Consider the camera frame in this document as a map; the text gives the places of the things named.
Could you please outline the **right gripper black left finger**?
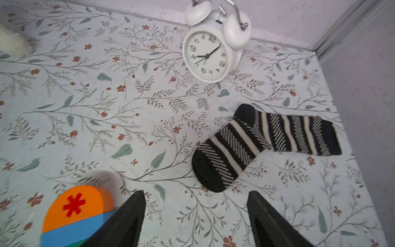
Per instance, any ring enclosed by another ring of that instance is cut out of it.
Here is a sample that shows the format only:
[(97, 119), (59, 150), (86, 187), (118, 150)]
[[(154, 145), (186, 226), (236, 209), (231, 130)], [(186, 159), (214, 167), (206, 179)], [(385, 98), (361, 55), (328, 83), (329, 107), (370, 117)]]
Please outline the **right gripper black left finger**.
[(146, 199), (136, 191), (84, 244), (84, 247), (136, 247), (145, 217)]

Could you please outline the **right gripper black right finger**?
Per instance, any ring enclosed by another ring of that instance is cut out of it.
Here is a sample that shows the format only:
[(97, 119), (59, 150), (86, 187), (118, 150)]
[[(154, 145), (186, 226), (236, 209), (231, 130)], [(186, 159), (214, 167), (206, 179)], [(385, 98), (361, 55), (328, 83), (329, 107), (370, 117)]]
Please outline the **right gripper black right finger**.
[(259, 192), (249, 192), (247, 209), (257, 247), (312, 246)]

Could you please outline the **green long lego brick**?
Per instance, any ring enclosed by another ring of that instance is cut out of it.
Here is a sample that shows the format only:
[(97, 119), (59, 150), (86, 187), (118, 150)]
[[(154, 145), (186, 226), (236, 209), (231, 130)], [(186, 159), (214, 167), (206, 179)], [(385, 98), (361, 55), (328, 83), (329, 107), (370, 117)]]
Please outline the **green long lego brick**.
[(74, 243), (67, 245), (65, 247), (81, 247), (86, 241), (87, 241), (87, 239), (84, 239), (84, 240), (81, 240), (78, 242), (74, 242)]

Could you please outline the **orange rounded lego brick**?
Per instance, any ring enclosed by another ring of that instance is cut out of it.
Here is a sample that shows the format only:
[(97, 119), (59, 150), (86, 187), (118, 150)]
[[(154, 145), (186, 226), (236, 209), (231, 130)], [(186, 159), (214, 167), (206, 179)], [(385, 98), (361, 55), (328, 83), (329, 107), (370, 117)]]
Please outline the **orange rounded lego brick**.
[(80, 185), (62, 193), (46, 213), (42, 232), (101, 215), (115, 209), (111, 194), (102, 187)]

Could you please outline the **light blue long lego brick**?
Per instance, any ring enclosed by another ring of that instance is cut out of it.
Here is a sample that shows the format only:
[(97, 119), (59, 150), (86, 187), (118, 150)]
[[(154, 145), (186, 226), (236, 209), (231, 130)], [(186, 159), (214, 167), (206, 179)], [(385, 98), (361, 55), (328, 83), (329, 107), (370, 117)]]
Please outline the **light blue long lego brick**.
[(43, 233), (41, 247), (66, 247), (90, 238), (115, 213), (115, 210), (93, 216)]

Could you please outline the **black grey striped sock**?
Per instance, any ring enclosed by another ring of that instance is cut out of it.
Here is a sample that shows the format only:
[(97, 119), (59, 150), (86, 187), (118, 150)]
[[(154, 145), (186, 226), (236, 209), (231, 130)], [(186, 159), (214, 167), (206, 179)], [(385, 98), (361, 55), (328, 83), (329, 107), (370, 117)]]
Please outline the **black grey striped sock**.
[(223, 192), (265, 150), (342, 154), (332, 122), (316, 116), (264, 113), (242, 104), (226, 126), (197, 147), (192, 169), (206, 189)]

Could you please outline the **white alarm clock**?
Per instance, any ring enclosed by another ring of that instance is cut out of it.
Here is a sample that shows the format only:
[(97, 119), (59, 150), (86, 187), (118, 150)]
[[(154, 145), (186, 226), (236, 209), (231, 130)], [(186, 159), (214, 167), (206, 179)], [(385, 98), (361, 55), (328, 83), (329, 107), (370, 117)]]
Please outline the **white alarm clock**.
[(211, 1), (192, 1), (184, 12), (190, 27), (182, 54), (190, 73), (205, 83), (219, 83), (239, 64), (251, 39), (252, 24), (235, 1), (228, 1), (234, 12), (228, 14)]

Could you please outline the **white plush teddy bear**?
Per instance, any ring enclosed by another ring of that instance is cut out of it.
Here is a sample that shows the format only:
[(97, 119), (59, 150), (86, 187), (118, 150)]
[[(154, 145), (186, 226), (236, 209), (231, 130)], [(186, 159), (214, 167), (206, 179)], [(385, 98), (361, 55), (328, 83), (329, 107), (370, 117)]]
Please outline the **white plush teddy bear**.
[(1, 51), (11, 57), (25, 58), (33, 53), (33, 48), (22, 35), (1, 23)]

